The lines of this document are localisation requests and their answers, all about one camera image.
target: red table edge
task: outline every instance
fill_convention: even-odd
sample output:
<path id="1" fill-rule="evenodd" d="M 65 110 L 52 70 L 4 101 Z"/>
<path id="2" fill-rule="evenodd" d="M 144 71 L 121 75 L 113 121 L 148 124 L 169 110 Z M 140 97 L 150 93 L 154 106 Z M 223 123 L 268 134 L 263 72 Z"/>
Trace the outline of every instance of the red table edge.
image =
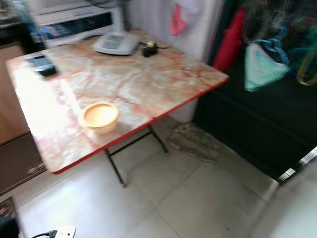
<path id="1" fill-rule="evenodd" d="M 217 87 L 220 87 L 221 85 L 225 84 L 225 83 L 228 81 L 228 79 L 229 79 L 229 78 L 226 78 L 226 79 L 225 79 L 224 81 L 222 81 L 221 83 L 218 83 L 217 85 L 215 85 L 215 86 L 213 86 L 213 87 L 211 87 L 211 88 L 205 90 L 204 92 L 201 92 L 200 94 L 197 94 L 196 96 L 192 97 L 191 99 L 187 100 L 186 102 L 184 102 L 184 103 L 178 105 L 177 107 L 175 107 L 175 108 L 169 110 L 168 112 L 166 112 L 166 113 L 160 115 L 160 116 L 157 117 L 157 118 L 153 118 L 151 121 L 149 121 L 149 122 L 147 122 L 147 123 L 145 123 L 145 124 L 139 126 L 138 128 L 136 128 L 136 129 L 134 129 L 134 130 L 132 130 L 132 131 L 126 133 L 125 135 L 123 135 L 123 136 L 121 136 L 121 137 L 115 139 L 114 141 L 108 143 L 107 145 L 105 145 L 105 146 L 103 146 L 103 147 L 101 147 L 101 148 L 95 150 L 94 152 L 92 152 L 92 153 L 90 153 L 90 154 L 84 156 L 83 158 L 77 160 L 76 162 L 74 162 L 74 163 L 72 163 L 72 164 L 70 164 L 70 165 L 67 165 L 67 166 L 65 166 L 64 168 L 62 168 L 62 169 L 60 169 L 60 170 L 58 170 L 58 171 L 51 172 L 51 173 L 52 173 L 52 174 L 55 174 L 55 175 L 59 175 L 59 174 L 65 172 L 66 170 L 68 170 L 68 169 L 70 169 L 70 168 L 76 166 L 77 164 L 79 164 L 79 163 L 85 161 L 86 159 L 88 159 L 88 158 L 94 156 L 95 154 L 97 154 L 97 153 L 99 153 L 99 152 L 105 150 L 106 148 L 108 148 L 108 147 L 110 147 L 110 146 L 112 146 L 112 145 L 114 145 L 114 144 L 120 142 L 121 140 L 127 138 L 128 136 L 134 134 L 135 132 L 137 132 L 137 131 L 139 131 L 139 130 L 142 130 L 143 128 L 145 128 L 145 127 L 147 127 L 148 125 L 150 125 L 150 124 L 156 122 L 157 120 L 163 118 L 164 116 L 166 116 L 166 115 L 168 115 L 168 114 L 170 114 L 170 113 L 176 111 L 177 109 L 181 108 L 182 106 L 186 105 L 187 103 L 189 103 L 189 102 L 191 102 L 191 101 L 193 101 L 193 100 L 195 100 L 195 99 L 197 99 L 197 98 L 200 98 L 200 97 L 203 96 L 204 94 L 206 94 L 206 93 L 212 91 L 213 89 L 215 89 L 215 88 L 217 88 Z"/>

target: small black object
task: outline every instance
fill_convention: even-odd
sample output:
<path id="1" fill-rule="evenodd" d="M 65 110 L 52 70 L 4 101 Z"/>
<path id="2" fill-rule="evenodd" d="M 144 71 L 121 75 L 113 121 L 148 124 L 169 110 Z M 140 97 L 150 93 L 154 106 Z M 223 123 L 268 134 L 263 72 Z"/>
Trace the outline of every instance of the small black object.
<path id="1" fill-rule="evenodd" d="M 32 55 L 25 58 L 35 66 L 35 71 L 44 77 L 57 72 L 55 65 L 43 54 Z"/>
<path id="2" fill-rule="evenodd" d="M 152 55 L 156 55 L 158 53 L 158 45 L 155 41 L 149 41 L 147 46 L 143 48 L 142 55 L 144 57 L 150 57 Z"/>
<path id="3" fill-rule="evenodd" d="M 53 230 L 53 231 L 50 231 L 50 232 L 46 232 L 46 233 L 42 233 L 42 234 L 38 234 L 32 238 L 37 238 L 37 237 L 48 237 L 48 238 L 55 238 L 57 234 L 57 230 Z"/>

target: floor tile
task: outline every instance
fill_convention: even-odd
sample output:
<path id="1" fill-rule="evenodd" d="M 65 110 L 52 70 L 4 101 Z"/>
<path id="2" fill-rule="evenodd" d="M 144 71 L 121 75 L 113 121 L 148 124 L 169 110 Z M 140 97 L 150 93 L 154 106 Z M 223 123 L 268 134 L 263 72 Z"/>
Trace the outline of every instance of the floor tile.
<path id="1" fill-rule="evenodd" d="M 203 163 L 158 211 L 181 238 L 244 238 L 265 206 L 220 166 Z"/>
<path id="2" fill-rule="evenodd" d="M 162 151 L 161 145 L 152 135 L 148 135 L 127 149 L 120 151 L 113 159 L 122 173 L 122 176 L 131 180 L 133 171 L 145 160 L 153 157 L 159 151 Z"/>
<path id="3" fill-rule="evenodd" d="M 169 156 L 160 151 L 133 171 L 132 179 L 148 199 L 158 206 L 200 164 L 201 161 L 174 149 L 170 149 Z"/>
<path id="4" fill-rule="evenodd" d="M 142 223 L 133 229 L 126 238 L 178 238 L 179 236 L 153 211 Z"/>
<path id="5" fill-rule="evenodd" d="M 255 225 L 252 237 L 316 237 L 317 163 L 307 164 L 278 192 Z"/>
<path id="6" fill-rule="evenodd" d="M 153 208 L 136 184 L 123 189 L 109 162 L 100 159 L 21 206 L 18 212 L 29 236 L 39 231 L 39 224 L 64 224 L 76 227 L 76 238 L 121 238 Z"/>
<path id="7" fill-rule="evenodd" d="M 278 182 L 251 165 L 236 152 L 222 144 L 218 163 L 258 196 L 269 202 L 275 193 Z"/>

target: black remote control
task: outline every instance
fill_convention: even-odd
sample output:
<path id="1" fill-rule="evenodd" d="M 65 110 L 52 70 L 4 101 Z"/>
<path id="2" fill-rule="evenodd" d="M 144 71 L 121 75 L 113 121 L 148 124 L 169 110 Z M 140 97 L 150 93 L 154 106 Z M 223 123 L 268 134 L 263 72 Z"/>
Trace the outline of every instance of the black remote control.
<path id="1" fill-rule="evenodd" d="M 44 77 L 57 72 L 55 65 L 43 54 L 27 56 L 25 58 L 35 66 L 35 71 Z"/>

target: cabinet door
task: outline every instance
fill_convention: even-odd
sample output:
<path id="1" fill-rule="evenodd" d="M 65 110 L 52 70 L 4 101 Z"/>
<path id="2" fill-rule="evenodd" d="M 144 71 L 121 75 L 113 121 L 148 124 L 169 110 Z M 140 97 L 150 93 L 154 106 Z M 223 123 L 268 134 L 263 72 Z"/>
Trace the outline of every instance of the cabinet door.
<path id="1" fill-rule="evenodd" d="M 31 134 L 0 146 L 0 196 L 45 170 Z"/>
<path id="2" fill-rule="evenodd" d="M 24 55 L 18 45 L 0 48 L 0 145 L 29 132 L 5 62 Z"/>

